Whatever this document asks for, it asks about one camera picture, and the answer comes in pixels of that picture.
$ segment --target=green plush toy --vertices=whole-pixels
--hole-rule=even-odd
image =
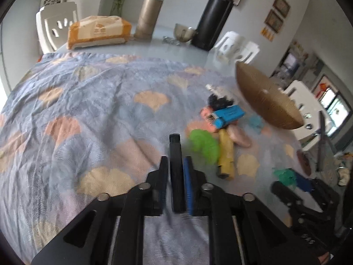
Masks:
[[[286,168],[286,169],[277,169],[277,168],[272,168],[273,174],[277,176],[280,182],[283,183],[285,186],[290,186],[295,189],[297,187],[297,178],[295,176],[295,173]]]
[[[206,130],[192,130],[189,136],[192,150],[200,152],[208,164],[215,164],[220,155],[218,141]]]

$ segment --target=woven basket lid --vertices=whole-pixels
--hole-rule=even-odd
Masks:
[[[304,125],[295,103],[258,69],[237,63],[237,81],[245,99],[269,124],[287,130]]]

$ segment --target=blue object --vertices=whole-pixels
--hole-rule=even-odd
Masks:
[[[188,160],[184,158],[183,162],[184,168],[184,186],[185,186],[185,198],[186,198],[186,209],[188,210],[189,215],[193,215],[193,192],[191,188],[191,179],[189,172]]]
[[[297,181],[297,187],[299,187],[304,192],[311,192],[313,190],[311,181],[295,171],[294,173]]]
[[[264,127],[262,118],[257,114],[254,114],[249,118],[249,125],[257,132],[257,134],[261,134],[262,128]]]
[[[240,106],[235,105],[222,110],[216,110],[211,115],[215,118],[213,125],[217,129],[222,129],[231,122],[244,116],[244,114],[245,112],[240,108]]]

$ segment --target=black thermos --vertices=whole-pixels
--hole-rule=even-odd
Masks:
[[[212,49],[232,7],[233,0],[208,0],[191,44],[205,51]]]

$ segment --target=orange tissue package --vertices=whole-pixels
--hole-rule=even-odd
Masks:
[[[90,16],[70,26],[68,49],[126,43],[131,24],[118,16]]]

